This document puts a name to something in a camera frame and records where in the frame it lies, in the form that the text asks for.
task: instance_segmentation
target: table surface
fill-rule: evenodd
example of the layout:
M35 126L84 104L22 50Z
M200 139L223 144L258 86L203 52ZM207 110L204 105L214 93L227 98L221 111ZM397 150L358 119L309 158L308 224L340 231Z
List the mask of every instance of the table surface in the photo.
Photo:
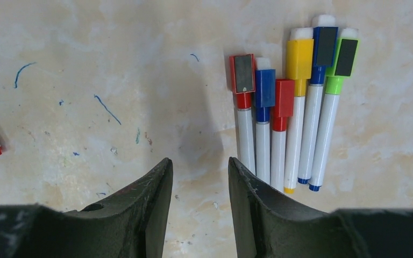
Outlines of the table surface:
M322 13L361 45L324 186L293 197L413 207L411 0L0 0L0 204L82 209L169 157L164 257L235 257L227 57L269 57L283 77L290 29Z

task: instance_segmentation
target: whiteboard marker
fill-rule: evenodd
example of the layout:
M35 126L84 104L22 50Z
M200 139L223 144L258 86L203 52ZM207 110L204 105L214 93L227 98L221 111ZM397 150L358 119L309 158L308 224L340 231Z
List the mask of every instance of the whiteboard marker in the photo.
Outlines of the whiteboard marker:
M251 93L255 92L254 55L229 57L232 91L237 98L240 161L255 175Z
M276 80L276 101L273 108L272 163L270 185L284 191L284 164L286 160L287 119L294 113L295 82Z
M276 70L270 59L255 59L255 172L270 184L270 108L275 105Z
M311 179L309 179L309 189L314 192L319 191L324 182L325 167L330 151L334 120L338 110L339 95L343 87L344 78L351 77L352 74L355 54L359 45L358 33L358 30L354 28L341 30L338 37L334 64L326 72L327 84L319 119L316 147L312 162L312 174Z
M311 178L312 158L316 145L317 126L321 112L325 70L333 66L338 27L335 27L335 17L319 15L312 20L314 27L314 50L312 55L312 72L308 86L305 114L303 118L302 147L300 150L300 165L298 167L298 182L307 184Z
M290 31L287 42L286 77L295 81L294 115L289 118L284 166L284 192L287 194L292 194L297 187L305 93L307 80L311 78L312 35L312 28L295 28Z

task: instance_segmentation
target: yellow marker cap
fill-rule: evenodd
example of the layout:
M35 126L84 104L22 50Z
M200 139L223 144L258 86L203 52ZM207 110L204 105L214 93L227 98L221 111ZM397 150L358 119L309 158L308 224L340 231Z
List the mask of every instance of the yellow marker cap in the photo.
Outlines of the yellow marker cap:
M311 78L312 28L293 29L287 42L286 78L295 80L295 96L305 96L307 80Z
M295 192L295 188L294 189L290 189L290 188L285 188L284 187L284 192L287 194L293 194Z

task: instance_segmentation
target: blue marker cap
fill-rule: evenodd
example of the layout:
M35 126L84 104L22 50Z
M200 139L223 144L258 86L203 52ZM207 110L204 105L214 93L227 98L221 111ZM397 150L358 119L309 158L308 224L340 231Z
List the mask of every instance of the blue marker cap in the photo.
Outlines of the blue marker cap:
M331 15L319 15L312 20L314 49L312 51L311 84L324 84L325 70L333 66L338 27Z
M255 109L255 121L257 123L270 122L270 107L258 107Z
M276 102L276 70L255 71L254 101L256 108L269 108Z
M298 182L301 184L307 184L309 179L298 178Z
M319 189L321 188L322 185L312 185L309 184L309 190L313 191L313 192L319 192Z
M271 68L270 59L255 59L255 121L270 122L270 108L276 103L276 70Z

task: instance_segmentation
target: screw hole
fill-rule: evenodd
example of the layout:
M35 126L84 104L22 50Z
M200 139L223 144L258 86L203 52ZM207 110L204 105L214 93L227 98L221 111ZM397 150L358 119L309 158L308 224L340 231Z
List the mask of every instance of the screw hole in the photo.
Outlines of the screw hole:
M93 203L93 204L86 206L82 211L98 211L103 208L104 208L104 205L100 203Z

